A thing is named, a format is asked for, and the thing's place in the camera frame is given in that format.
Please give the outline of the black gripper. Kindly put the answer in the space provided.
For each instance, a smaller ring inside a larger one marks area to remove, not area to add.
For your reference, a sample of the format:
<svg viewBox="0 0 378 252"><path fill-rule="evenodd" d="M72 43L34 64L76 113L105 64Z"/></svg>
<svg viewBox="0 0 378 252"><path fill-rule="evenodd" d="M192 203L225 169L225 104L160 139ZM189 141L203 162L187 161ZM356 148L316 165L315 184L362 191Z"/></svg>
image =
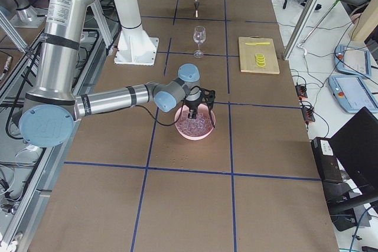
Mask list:
<svg viewBox="0 0 378 252"><path fill-rule="evenodd" d="M186 100L185 105L189 108L188 118L196 119L198 106L201 104L201 99Z"/></svg>

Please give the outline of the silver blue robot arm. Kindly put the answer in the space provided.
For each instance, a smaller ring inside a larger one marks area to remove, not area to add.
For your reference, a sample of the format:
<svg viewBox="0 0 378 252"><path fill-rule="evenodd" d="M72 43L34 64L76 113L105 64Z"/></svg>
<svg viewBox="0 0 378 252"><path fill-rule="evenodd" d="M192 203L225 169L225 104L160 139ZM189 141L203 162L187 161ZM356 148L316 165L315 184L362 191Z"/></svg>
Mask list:
<svg viewBox="0 0 378 252"><path fill-rule="evenodd" d="M82 117L154 102L163 112L184 103L194 117L204 96L200 72L184 64L168 84L149 82L117 90L75 96L73 77L86 11L95 0L50 0L34 86L26 92L18 128L22 139L49 148L67 140ZM158 39L142 27L137 0L114 0L121 31L117 64L151 66Z"/></svg>

